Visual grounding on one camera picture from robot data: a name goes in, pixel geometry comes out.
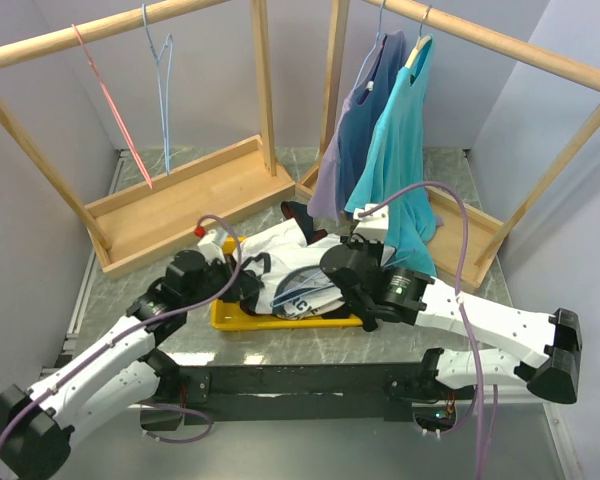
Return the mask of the wooden clothes rack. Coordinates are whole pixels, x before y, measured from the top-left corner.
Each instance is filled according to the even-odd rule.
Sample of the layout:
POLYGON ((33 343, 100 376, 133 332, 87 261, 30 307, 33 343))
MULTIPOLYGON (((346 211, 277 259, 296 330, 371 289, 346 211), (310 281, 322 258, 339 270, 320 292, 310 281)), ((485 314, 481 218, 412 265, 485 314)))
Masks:
POLYGON ((85 225, 106 275, 119 278, 184 246, 206 213, 240 220, 293 195, 274 151, 267 4, 250 7, 259 134, 89 205, 0 98, 0 124, 85 225))
MULTIPOLYGON (((600 93, 600 69, 472 23, 416 1, 389 1, 383 8, 433 29, 486 48, 600 93)), ((467 204, 459 204, 440 187, 428 188, 433 210, 444 221, 430 242, 435 264, 449 275, 459 273, 475 292, 502 243, 565 167, 600 128, 600 104, 562 148, 510 218, 502 222, 467 204)))

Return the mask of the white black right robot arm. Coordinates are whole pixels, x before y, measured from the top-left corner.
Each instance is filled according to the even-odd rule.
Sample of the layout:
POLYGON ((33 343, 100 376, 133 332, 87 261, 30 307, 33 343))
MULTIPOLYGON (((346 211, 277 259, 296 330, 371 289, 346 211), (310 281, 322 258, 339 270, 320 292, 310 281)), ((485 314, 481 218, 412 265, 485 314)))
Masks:
POLYGON ((364 330, 376 330, 379 322, 404 323, 485 346, 479 352, 427 350, 417 376, 424 395, 440 398, 470 385, 509 385, 548 402, 576 403, 583 339, 575 312, 530 312, 457 293, 427 274, 382 267, 381 253, 378 243, 352 241, 330 248, 320 260, 321 271, 364 330))

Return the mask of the purple blue t-shirt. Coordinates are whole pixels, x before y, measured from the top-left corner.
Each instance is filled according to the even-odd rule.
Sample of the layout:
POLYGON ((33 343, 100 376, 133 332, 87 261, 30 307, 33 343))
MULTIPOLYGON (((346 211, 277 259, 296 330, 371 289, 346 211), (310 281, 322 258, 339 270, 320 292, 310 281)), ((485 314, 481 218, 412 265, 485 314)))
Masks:
POLYGON ((397 73, 411 50, 401 31, 384 34, 370 70, 342 106, 334 137, 323 157, 308 211, 337 221, 361 178, 374 127, 387 104, 397 73))

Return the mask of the right wooden clothes rack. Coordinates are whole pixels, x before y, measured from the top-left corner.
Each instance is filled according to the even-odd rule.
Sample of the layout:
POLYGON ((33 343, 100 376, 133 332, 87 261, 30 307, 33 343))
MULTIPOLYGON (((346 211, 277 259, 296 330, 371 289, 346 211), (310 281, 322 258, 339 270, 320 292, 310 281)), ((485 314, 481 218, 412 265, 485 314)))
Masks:
MULTIPOLYGON (((389 1, 383 8, 433 29, 486 48, 600 93, 600 69, 472 23, 416 1, 389 1)), ((502 222, 467 204, 459 204, 440 187, 428 188, 433 210, 444 221, 430 242, 435 264, 449 275, 459 273, 475 292, 502 243, 565 167, 600 128, 600 104, 562 148, 510 218, 502 222)))

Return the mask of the turquoise t-shirt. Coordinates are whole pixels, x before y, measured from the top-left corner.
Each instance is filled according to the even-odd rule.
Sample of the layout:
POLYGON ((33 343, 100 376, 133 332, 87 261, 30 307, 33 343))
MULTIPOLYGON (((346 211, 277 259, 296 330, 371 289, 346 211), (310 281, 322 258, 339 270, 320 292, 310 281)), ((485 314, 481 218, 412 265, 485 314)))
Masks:
MULTIPOLYGON (((391 94, 374 127, 366 165, 345 210, 379 204, 424 180, 423 104, 435 52, 432 35, 397 73, 391 94)), ((398 251, 400 266, 434 276, 427 243, 436 233, 436 216, 425 189, 414 189, 389 204, 386 244, 398 251)))

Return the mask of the wooden hanger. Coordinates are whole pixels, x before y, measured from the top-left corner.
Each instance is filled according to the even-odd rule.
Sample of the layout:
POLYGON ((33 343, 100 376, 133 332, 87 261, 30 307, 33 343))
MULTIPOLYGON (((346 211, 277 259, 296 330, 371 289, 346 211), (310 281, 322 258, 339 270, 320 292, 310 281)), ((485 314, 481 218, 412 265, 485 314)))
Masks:
POLYGON ((423 16, 420 20, 417 40, 416 40, 414 47, 411 50, 411 52, 406 60, 406 63, 405 63, 405 67, 408 69, 411 69, 413 67, 420 52, 423 50, 423 48, 425 46, 427 46, 430 43, 430 41, 432 39, 431 35, 429 35, 429 34, 423 35, 422 34, 423 26, 425 24, 425 21, 428 19, 431 9, 432 9, 432 6, 428 5, 425 10, 425 13, 423 14, 423 16))

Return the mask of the yellow plastic tray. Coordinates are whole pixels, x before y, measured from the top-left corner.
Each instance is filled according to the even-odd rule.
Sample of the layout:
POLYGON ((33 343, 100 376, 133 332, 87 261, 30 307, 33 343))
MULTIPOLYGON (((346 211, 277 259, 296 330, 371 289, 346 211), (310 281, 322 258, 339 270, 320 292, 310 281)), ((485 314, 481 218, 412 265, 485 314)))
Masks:
POLYGON ((282 329, 341 328, 318 317, 282 320, 271 315, 252 316, 243 312, 239 303, 216 300, 211 307, 211 325, 220 331, 258 331, 282 329))

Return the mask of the white navy-trimmed tank top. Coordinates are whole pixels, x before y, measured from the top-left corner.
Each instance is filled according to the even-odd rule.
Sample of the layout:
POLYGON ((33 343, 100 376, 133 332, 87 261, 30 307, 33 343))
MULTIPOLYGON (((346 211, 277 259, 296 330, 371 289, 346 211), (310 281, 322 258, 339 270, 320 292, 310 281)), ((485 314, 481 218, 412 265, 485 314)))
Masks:
POLYGON ((328 234, 312 245, 306 243, 302 230, 294 220, 287 220, 240 242, 241 270, 251 272, 263 282, 257 297, 240 301, 243 312, 252 315, 271 315, 282 320, 318 317, 342 304, 341 292, 331 288, 272 308, 276 293, 301 273, 308 274, 319 267, 328 249, 341 243, 340 237, 328 234))

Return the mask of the blue hanger holding purple shirt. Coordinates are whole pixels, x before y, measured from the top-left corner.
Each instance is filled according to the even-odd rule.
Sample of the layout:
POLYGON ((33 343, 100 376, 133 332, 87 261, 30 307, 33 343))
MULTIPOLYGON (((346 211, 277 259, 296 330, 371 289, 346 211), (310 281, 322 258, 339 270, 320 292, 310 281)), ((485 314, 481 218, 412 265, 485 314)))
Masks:
POLYGON ((356 76, 356 80, 353 85, 354 88, 356 88, 358 85, 360 85, 363 74, 367 71, 367 64, 368 64, 372 54, 376 51, 379 44, 381 43, 380 39, 382 36, 382 23, 383 23, 383 13, 384 13, 385 4, 386 4, 386 0, 382 0, 380 7, 379 7, 377 29, 376 29, 376 34, 375 34, 375 38, 374 38, 374 43, 373 43, 373 46, 371 47, 371 49, 368 51, 367 55, 365 56, 361 66, 360 66, 360 69, 356 76))

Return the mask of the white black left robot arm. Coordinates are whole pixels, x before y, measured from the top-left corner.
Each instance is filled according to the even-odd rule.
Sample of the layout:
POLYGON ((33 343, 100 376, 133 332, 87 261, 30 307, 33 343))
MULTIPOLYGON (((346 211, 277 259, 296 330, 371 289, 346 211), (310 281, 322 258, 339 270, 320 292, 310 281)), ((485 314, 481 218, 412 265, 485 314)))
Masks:
POLYGON ((176 254, 98 341, 26 389, 0 394, 0 465, 19 479, 49 479, 72 449, 133 404, 171 409, 180 366, 159 346, 190 311, 216 299, 240 300, 243 255, 176 254))

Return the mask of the left wooden clothes rack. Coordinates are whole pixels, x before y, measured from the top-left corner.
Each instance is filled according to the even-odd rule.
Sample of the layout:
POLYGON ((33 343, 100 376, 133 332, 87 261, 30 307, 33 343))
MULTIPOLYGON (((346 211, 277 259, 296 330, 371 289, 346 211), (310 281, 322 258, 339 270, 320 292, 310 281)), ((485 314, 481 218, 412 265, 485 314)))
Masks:
POLYGON ((119 278, 184 246, 206 213, 240 220, 293 195, 274 151, 267 4, 250 7, 259 134, 89 205, 0 98, 0 124, 85 225, 106 275, 119 278))

